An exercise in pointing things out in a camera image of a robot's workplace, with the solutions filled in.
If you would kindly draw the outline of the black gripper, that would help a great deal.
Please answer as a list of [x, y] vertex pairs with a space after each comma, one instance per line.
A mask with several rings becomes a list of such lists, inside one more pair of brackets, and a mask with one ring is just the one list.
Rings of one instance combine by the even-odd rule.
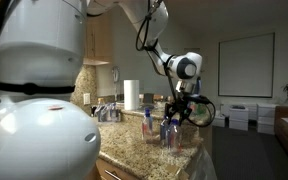
[[191, 108], [191, 103], [195, 104], [208, 104], [208, 98], [199, 94], [201, 86], [201, 79], [197, 79], [197, 83], [193, 86], [193, 92], [188, 93], [184, 91], [183, 87], [180, 87], [178, 92], [174, 91], [174, 87], [171, 87], [172, 93], [175, 99], [171, 103], [165, 105], [165, 115], [168, 119], [171, 119], [176, 113], [179, 114], [179, 123], [182, 123], [184, 120], [192, 124], [207, 124], [207, 120], [194, 121], [190, 118], [190, 115], [193, 112]]

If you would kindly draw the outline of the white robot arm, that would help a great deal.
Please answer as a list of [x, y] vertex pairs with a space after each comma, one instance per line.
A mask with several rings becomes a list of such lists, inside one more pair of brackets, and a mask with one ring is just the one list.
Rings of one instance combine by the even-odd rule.
[[163, 0], [0, 0], [0, 180], [84, 180], [101, 146], [97, 125], [70, 101], [88, 18], [119, 6], [155, 71], [190, 96], [202, 58], [163, 52]]

